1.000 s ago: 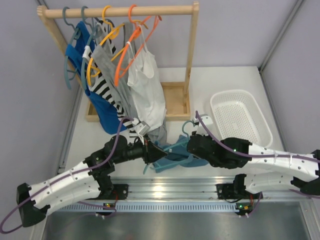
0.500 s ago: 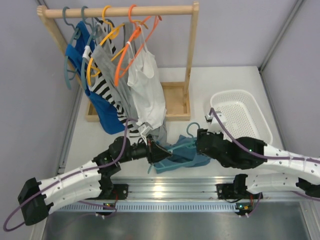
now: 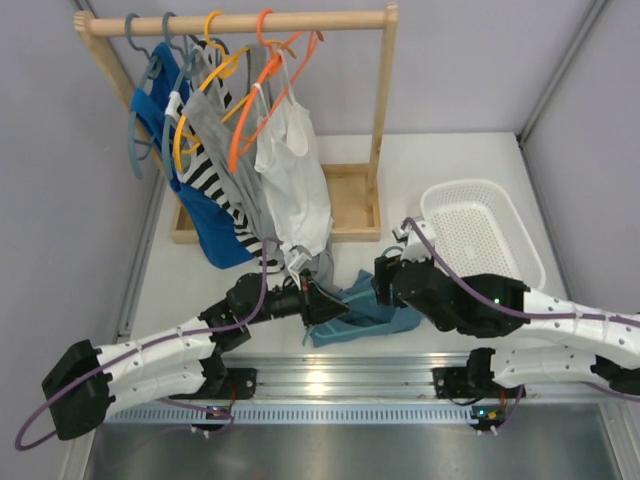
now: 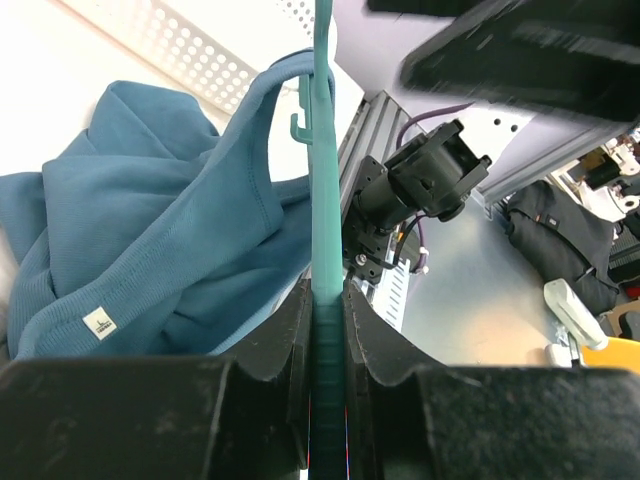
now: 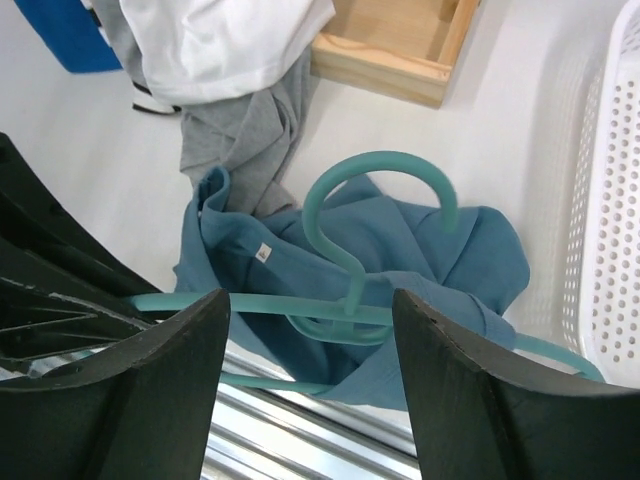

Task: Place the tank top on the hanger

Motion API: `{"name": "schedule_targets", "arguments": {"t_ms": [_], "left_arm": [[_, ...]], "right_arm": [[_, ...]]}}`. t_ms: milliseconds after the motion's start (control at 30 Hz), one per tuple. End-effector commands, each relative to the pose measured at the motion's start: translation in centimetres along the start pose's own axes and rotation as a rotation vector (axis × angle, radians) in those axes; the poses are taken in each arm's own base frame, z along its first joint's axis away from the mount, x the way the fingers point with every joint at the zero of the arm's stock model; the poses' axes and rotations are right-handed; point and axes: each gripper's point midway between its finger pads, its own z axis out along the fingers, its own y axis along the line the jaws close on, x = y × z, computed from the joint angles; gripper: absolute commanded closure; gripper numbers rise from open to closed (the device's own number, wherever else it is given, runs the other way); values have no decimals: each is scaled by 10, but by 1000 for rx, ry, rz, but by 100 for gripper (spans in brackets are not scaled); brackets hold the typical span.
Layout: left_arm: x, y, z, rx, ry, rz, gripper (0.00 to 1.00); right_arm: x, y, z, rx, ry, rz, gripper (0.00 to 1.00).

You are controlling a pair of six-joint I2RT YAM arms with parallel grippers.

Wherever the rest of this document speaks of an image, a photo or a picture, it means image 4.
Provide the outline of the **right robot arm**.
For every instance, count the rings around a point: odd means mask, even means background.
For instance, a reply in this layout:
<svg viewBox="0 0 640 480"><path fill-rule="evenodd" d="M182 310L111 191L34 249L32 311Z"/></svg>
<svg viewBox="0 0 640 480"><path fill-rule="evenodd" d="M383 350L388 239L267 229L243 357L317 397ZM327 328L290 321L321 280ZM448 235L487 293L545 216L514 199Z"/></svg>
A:
<svg viewBox="0 0 640 480"><path fill-rule="evenodd" d="M590 123L632 124L635 1L373 1L448 16L400 84ZM639 378L622 369L453 367L421 352L355 286L397 266L386 245L417 214L453 221L519 127L488 114L366 157L343 215L350 473L355 479L635 479Z"/></svg>

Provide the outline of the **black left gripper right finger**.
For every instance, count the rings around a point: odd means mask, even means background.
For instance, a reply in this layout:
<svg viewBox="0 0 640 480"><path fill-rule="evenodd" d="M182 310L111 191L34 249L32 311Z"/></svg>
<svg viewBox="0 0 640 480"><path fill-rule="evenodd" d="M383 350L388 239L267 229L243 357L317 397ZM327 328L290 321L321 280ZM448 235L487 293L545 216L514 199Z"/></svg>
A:
<svg viewBox="0 0 640 480"><path fill-rule="evenodd" d="M450 367L343 290L354 479L635 479L639 378L621 369Z"/></svg>

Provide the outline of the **teal blue tank top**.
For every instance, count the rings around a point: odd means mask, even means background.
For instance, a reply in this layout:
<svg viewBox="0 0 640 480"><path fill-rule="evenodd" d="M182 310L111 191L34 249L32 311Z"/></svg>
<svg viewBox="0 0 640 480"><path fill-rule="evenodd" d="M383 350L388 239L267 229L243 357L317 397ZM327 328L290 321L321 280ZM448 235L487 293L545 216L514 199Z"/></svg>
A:
<svg viewBox="0 0 640 480"><path fill-rule="evenodd" d="M273 180L268 140L312 71L277 61L223 131L186 93L114 82L57 158L3 176L10 359L219 353L261 324L311 261L309 180Z"/></svg>

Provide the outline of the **teal plastic hanger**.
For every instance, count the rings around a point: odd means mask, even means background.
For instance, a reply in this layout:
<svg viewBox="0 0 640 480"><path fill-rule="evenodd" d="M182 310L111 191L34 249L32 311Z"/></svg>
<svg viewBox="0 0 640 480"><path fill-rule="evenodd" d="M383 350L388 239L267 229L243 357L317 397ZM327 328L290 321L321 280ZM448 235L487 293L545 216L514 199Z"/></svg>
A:
<svg viewBox="0 0 640 480"><path fill-rule="evenodd" d="M339 165L330 88L330 1L315 3L313 74L299 78L303 127L291 136L307 145L312 200L310 479L346 479L345 363L342 312Z"/></svg>

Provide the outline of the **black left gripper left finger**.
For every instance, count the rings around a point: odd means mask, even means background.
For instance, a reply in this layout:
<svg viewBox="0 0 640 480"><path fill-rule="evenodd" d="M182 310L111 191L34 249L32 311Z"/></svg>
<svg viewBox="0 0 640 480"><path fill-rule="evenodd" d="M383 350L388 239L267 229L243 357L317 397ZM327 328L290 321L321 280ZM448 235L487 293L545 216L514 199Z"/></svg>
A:
<svg viewBox="0 0 640 480"><path fill-rule="evenodd" d="M307 465L312 292L225 353L18 361L5 479L295 479Z"/></svg>

